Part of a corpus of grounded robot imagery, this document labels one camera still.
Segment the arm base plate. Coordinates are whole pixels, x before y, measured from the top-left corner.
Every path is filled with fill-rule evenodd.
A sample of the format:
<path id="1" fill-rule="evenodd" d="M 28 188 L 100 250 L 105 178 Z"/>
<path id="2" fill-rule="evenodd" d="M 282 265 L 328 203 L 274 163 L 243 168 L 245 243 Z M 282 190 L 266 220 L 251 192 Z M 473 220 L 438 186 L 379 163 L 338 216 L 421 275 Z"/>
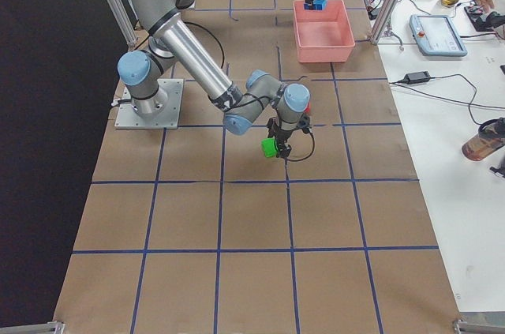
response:
<path id="1" fill-rule="evenodd" d="M 177 129 L 183 96 L 183 79 L 158 79 L 159 90 L 150 99 L 133 99 L 124 87 L 115 120 L 116 129 Z"/>

